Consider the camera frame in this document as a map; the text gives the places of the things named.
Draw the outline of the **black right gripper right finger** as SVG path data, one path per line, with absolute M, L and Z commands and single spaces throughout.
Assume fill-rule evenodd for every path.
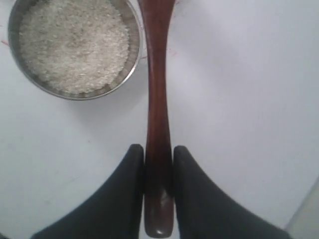
M 185 146 L 173 152 L 173 178 L 179 235 L 182 239 L 289 239 L 224 193 Z

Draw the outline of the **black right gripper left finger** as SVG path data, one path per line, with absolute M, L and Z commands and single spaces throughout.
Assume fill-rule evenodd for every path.
M 109 179 L 82 205 L 33 235 L 34 239 L 137 239 L 144 151 L 132 144 Z

